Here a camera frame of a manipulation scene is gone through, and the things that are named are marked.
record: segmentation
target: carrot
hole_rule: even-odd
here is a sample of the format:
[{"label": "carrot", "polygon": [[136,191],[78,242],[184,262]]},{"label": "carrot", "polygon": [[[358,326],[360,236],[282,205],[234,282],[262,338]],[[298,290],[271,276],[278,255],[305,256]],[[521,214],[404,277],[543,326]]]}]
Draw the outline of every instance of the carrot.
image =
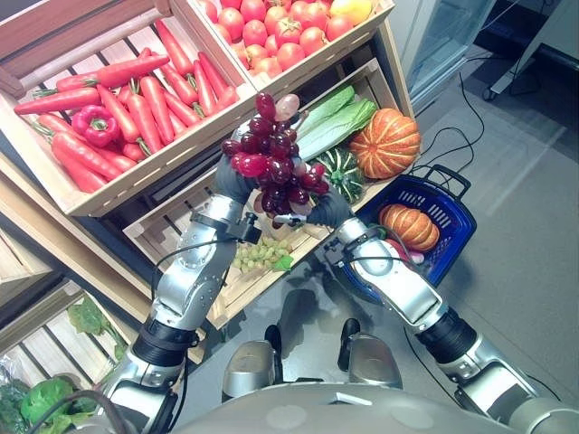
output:
[{"label": "carrot", "polygon": [[193,89],[193,86],[189,84],[171,65],[163,65],[159,68],[167,82],[175,90],[179,99],[181,99],[187,106],[192,105],[194,102],[199,100],[197,92]]},{"label": "carrot", "polygon": [[100,68],[97,71],[97,80],[106,88],[115,88],[126,84],[132,77],[148,74],[166,63],[169,63],[167,56],[148,56],[122,61]]},{"label": "carrot", "polygon": [[229,85],[225,82],[219,71],[213,66],[207,57],[207,54],[199,52],[197,53],[197,56],[199,57],[199,62],[201,62],[201,66],[203,67],[207,79],[209,79],[209,82],[211,83],[211,87],[214,88],[215,95],[217,98],[221,98]]},{"label": "carrot", "polygon": [[184,104],[178,97],[165,91],[165,101],[169,109],[188,127],[197,124],[201,118],[195,111]]},{"label": "carrot", "polygon": [[120,175],[120,171],[97,154],[86,142],[79,140],[71,133],[57,132],[52,136],[54,154],[66,154],[97,174],[111,180]]},{"label": "carrot", "polygon": [[107,181],[100,175],[95,174],[90,169],[79,163],[73,157],[66,154],[59,147],[53,148],[52,152],[58,161],[64,166],[66,173],[72,181],[84,193],[94,193],[99,190]]},{"label": "carrot", "polygon": [[193,62],[195,80],[197,82],[197,90],[199,92],[199,104],[206,116],[212,115],[216,110],[214,93],[211,90],[211,84],[201,67],[199,61]]},{"label": "carrot", "polygon": [[233,86],[228,86],[224,91],[223,95],[217,101],[217,111],[228,108],[235,102],[239,100],[237,92]]},{"label": "carrot", "polygon": [[50,129],[51,131],[53,131],[55,133],[57,133],[59,131],[67,132],[67,133],[71,133],[73,136],[76,136],[80,140],[83,140],[83,141],[85,140],[84,137],[81,136],[80,134],[78,134],[76,131],[74,131],[74,128],[72,128],[72,125],[69,124],[63,118],[59,118],[58,116],[51,115],[50,113],[45,113],[43,115],[40,115],[38,117],[38,119],[36,119],[36,120],[40,125],[42,125],[43,127],[47,127],[48,129]]},{"label": "carrot", "polygon": [[163,143],[168,145],[173,141],[175,132],[171,125],[171,119],[169,118],[169,109],[166,106],[163,88],[161,88],[161,85],[156,78],[150,76],[143,77],[140,81],[140,85],[143,96],[153,112],[153,118],[155,118],[155,121],[157,122],[159,135],[161,136]]},{"label": "carrot", "polygon": [[33,92],[35,98],[47,97],[58,92],[65,92],[67,90],[90,88],[97,84],[97,73],[86,72],[84,74],[71,75],[56,81],[56,89],[40,89]]},{"label": "carrot", "polygon": [[73,110],[81,109],[91,104],[100,104],[100,96],[96,89],[73,89],[18,104],[14,107],[14,113],[17,115],[30,115],[49,111]]},{"label": "carrot", "polygon": [[128,111],[130,116],[135,120],[137,128],[141,133],[142,140],[139,144],[146,154],[154,154],[163,148],[161,137],[155,125],[155,119],[151,112],[147,100],[136,93],[131,94],[127,99]]},{"label": "carrot", "polygon": [[155,27],[159,32],[159,37],[165,45],[166,52],[171,58],[171,62],[175,66],[175,69],[189,81],[192,79],[193,74],[193,64],[179,45],[179,42],[175,39],[175,36],[166,28],[165,24],[161,20],[155,21]]},{"label": "carrot", "polygon": [[123,107],[120,101],[107,88],[97,85],[97,91],[104,106],[119,123],[120,131],[123,133],[125,140],[135,142],[140,137],[140,133],[138,132],[135,121],[127,112],[127,109]]},{"label": "carrot", "polygon": [[181,119],[179,119],[171,110],[169,110],[169,119],[171,119],[171,125],[173,126],[173,131],[175,131],[175,135],[178,135],[181,131],[186,129],[185,124],[181,122]]},{"label": "carrot", "polygon": [[100,156],[105,158],[109,163],[114,165],[118,168],[121,172],[127,172],[127,170],[135,167],[137,162],[132,160],[126,156],[122,156],[118,152],[111,151],[109,149],[100,148],[93,148]]},{"label": "carrot", "polygon": [[143,149],[136,143],[125,142],[121,144],[120,150],[124,156],[134,161],[141,161],[147,158],[147,154],[145,154]]}]

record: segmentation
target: gray floor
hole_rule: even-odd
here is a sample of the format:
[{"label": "gray floor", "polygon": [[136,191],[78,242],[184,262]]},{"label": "gray floor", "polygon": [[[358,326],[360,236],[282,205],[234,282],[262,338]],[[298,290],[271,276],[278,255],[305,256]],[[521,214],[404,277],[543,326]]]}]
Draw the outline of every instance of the gray floor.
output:
[{"label": "gray floor", "polygon": [[[478,55],[480,49],[471,52]],[[473,61],[462,69],[467,97],[485,122],[475,160],[462,172],[472,181],[464,202],[478,229],[439,290],[523,370],[547,383],[564,401],[577,404],[578,92],[576,86],[536,68],[531,72],[541,80],[538,93],[484,101],[481,92],[508,66]],[[532,76],[526,75],[517,85],[533,84]],[[460,127],[469,137],[480,131],[458,79],[418,122],[424,144],[441,127]],[[461,145],[457,135],[443,133],[423,162]],[[464,150],[436,162],[458,169],[469,156]],[[213,355],[190,376],[179,425],[219,404],[229,357],[240,343],[262,338],[268,324],[278,323],[282,330],[287,379],[344,381],[336,368],[337,346],[343,321],[350,316],[391,346],[407,391],[451,403],[412,354],[398,318],[349,295],[312,255],[230,324],[225,343],[216,343],[219,336],[212,336]],[[436,373],[430,356],[413,343]],[[453,390],[450,382],[436,376]]]}]

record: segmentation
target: leafy green vegetable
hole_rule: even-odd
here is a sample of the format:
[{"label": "leafy green vegetable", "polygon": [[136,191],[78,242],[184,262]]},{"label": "leafy green vegetable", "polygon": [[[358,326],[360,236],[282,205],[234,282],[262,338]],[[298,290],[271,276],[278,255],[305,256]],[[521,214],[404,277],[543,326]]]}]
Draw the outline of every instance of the leafy green vegetable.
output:
[{"label": "leafy green vegetable", "polygon": [[[62,377],[54,377],[50,380],[39,382],[22,400],[20,413],[29,422],[36,423],[52,405],[71,393],[71,384]],[[63,414],[69,406],[70,404],[62,405],[52,414],[48,421],[54,420],[59,414]]]},{"label": "leafy green vegetable", "polygon": [[276,271],[290,271],[292,261],[293,258],[290,255],[283,255],[275,264],[273,264],[273,269]]},{"label": "leafy green vegetable", "polygon": [[85,297],[80,305],[72,305],[67,309],[71,324],[76,333],[102,335],[110,327],[109,320],[102,315],[99,307],[90,297]]},{"label": "leafy green vegetable", "polygon": [[92,416],[92,412],[59,414],[50,425],[40,429],[40,434],[62,434],[71,424],[78,424]]},{"label": "leafy green vegetable", "polygon": [[127,350],[127,344],[110,324],[110,321],[102,315],[99,307],[90,297],[85,297],[82,303],[72,305],[66,311],[76,333],[89,333],[91,335],[108,333],[115,341],[115,358],[120,361]]},{"label": "leafy green vegetable", "polygon": [[316,103],[315,107],[309,111],[308,117],[303,121],[298,129],[298,136],[305,136],[311,130],[315,129],[321,122],[324,122],[326,119],[333,116],[353,100],[354,88],[352,86],[346,86],[334,90],[332,93],[326,95],[325,98]]},{"label": "leafy green vegetable", "polygon": [[25,434],[28,423],[20,414],[20,404],[29,387],[20,380],[0,386],[0,432]]},{"label": "leafy green vegetable", "polygon": [[342,140],[365,127],[376,110],[376,104],[367,99],[345,106],[307,135],[299,138],[299,154],[308,161],[338,145]]}]

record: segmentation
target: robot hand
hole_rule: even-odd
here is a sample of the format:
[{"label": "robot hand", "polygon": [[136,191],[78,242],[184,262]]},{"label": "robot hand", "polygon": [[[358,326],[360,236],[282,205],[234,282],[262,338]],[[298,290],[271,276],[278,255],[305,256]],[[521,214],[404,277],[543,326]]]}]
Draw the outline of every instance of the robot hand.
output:
[{"label": "robot hand", "polygon": [[[231,197],[237,203],[247,203],[253,189],[258,188],[257,182],[253,178],[245,178],[238,174],[231,167],[231,158],[222,156],[217,166],[216,183],[219,193]],[[311,214],[307,217],[298,217],[300,220],[312,223],[322,224],[337,228],[354,214],[350,205],[344,197],[330,185],[329,191],[321,196]]]}]

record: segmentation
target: produce display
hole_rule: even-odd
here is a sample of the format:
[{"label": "produce display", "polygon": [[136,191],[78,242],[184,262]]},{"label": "produce display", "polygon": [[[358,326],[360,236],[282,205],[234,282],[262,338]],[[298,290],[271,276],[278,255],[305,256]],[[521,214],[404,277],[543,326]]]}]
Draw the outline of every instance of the produce display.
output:
[{"label": "produce display", "polygon": [[376,110],[373,101],[356,100],[352,86],[334,90],[309,111],[299,126],[299,154],[308,161],[338,145],[365,127]]},{"label": "produce display", "polygon": [[[212,5],[205,4],[208,14]],[[98,191],[239,99],[204,52],[189,59],[162,20],[155,27],[168,55],[146,48],[134,60],[60,79],[55,89],[37,90],[34,100],[14,107],[18,115],[40,115],[34,129],[85,193]],[[67,112],[71,123],[58,112]]]},{"label": "produce display", "polygon": [[349,32],[372,13],[370,0],[196,1],[242,65],[253,75],[265,72],[270,78]]},{"label": "produce display", "polygon": [[289,94],[275,103],[271,95],[260,93],[255,106],[259,116],[250,120],[249,131],[239,141],[224,140],[223,153],[232,158],[239,174],[256,179],[261,193],[253,204],[255,211],[271,218],[291,212],[309,215],[309,195],[325,194],[329,186],[322,164],[307,167],[299,157],[298,135],[290,121],[298,112],[299,98]]},{"label": "produce display", "polygon": [[418,125],[395,108],[383,108],[350,143],[364,175],[388,179],[411,165],[420,152]]},{"label": "produce display", "polygon": [[348,203],[355,203],[364,191],[364,175],[358,168],[356,156],[340,147],[334,147],[315,160],[326,167],[327,178]]},{"label": "produce display", "polygon": [[[102,335],[108,333],[117,343],[115,358],[117,361],[126,351],[127,344],[102,314],[89,297],[79,305],[67,309],[71,324],[77,333]],[[3,374],[6,383],[0,385],[0,432],[3,434],[25,434],[42,415],[60,399],[78,390],[77,385],[65,374],[56,375],[48,380],[28,387],[24,382]],[[89,398],[80,398],[62,405],[41,426],[41,434],[61,434],[71,424],[78,424],[90,417],[96,409],[96,403]]]},{"label": "produce display", "polygon": [[252,269],[287,271],[293,261],[290,253],[291,246],[287,241],[261,237],[257,244],[241,246],[235,253],[232,265],[242,273]]},{"label": "produce display", "polygon": [[431,250],[440,237],[438,227],[428,215],[399,203],[385,206],[379,222],[396,232],[409,250]]}]

